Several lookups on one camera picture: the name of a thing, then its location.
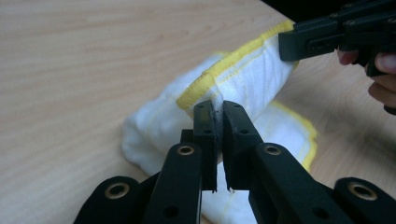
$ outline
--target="wooden table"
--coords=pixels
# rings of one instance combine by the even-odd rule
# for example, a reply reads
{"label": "wooden table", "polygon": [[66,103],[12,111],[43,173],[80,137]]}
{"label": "wooden table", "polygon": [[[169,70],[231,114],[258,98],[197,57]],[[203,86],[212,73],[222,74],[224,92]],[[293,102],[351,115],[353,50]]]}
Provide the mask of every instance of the wooden table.
{"label": "wooden table", "polygon": [[[72,223],[103,180],[147,178],[121,124],[218,50],[285,20],[257,0],[0,3],[0,223]],[[318,129],[313,177],[356,176],[396,197],[396,117],[335,54],[301,61],[276,97]]]}

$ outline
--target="crumpled cloth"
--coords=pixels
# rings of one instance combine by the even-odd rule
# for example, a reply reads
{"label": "crumpled cloth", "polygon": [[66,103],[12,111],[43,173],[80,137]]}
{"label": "crumpled cloth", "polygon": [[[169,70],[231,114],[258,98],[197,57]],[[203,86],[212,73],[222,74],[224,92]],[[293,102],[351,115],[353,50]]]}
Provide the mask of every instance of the crumpled cloth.
{"label": "crumpled cloth", "polygon": [[[148,175],[161,171],[168,149],[182,129],[192,129],[192,109],[211,100],[221,111],[224,100],[245,108],[264,142],[287,148],[309,170],[315,157],[317,132],[309,120],[273,101],[298,62],[279,59],[277,34],[292,29],[285,21],[231,53],[209,57],[170,83],[124,122],[122,150],[128,161]],[[213,223],[255,223],[248,192],[229,191],[222,163],[218,191],[203,192],[202,213]]]}

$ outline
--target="finger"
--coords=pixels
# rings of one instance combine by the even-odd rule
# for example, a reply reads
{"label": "finger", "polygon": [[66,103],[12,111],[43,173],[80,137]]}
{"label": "finger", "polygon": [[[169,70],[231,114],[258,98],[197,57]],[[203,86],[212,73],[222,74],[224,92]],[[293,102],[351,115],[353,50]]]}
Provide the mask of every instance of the finger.
{"label": "finger", "polygon": [[381,72],[396,74],[396,53],[378,53],[375,57],[375,67]]}
{"label": "finger", "polygon": [[396,75],[384,75],[378,77],[372,77],[375,83],[381,85],[388,91],[396,92]]}
{"label": "finger", "polygon": [[378,83],[373,83],[369,88],[369,93],[382,104],[396,108],[396,92],[389,91]]}
{"label": "finger", "polygon": [[337,50],[338,60],[342,65],[348,65],[350,63],[354,63],[359,56],[359,52],[357,50],[352,51],[341,51]]}

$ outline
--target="wood grain surface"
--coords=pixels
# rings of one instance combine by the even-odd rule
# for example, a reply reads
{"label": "wood grain surface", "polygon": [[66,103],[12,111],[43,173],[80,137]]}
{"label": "wood grain surface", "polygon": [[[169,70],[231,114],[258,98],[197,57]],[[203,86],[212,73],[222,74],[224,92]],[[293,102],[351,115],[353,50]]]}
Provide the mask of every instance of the wood grain surface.
{"label": "wood grain surface", "polygon": [[[0,2],[0,223],[72,223],[103,180],[146,175],[121,125],[167,83],[285,17],[258,0]],[[300,62],[276,97],[318,129],[312,176],[396,197],[396,117],[361,67]]]}

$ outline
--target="white cloth with yellow trim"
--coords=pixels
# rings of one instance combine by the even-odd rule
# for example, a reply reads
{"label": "white cloth with yellow trim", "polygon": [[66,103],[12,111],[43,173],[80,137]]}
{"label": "white cloth with yellow trim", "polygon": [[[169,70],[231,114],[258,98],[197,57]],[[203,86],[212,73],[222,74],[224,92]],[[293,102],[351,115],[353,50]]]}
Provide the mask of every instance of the white cloth with yellow trim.
{"label": "white cloth with yellow trim", "polygon": [[[151,102],[124,122],[122,150],[128,161],[148,175],[162,168],[168,149],[179,142],[182,129],[192,129],[194,105],[224,100],[242,105],[264,142],[278,143],[309,169],[316,152],[311,123],[278,102],[272,102],[297,63],[280,61],[277,34],[292,29],[290,21],[263,33],[240,49],[208,58],[170,83]],[[218,192],[203,192],[202,212],[214,223],[254,223],[246,191],[228,191],[222,163]]]}

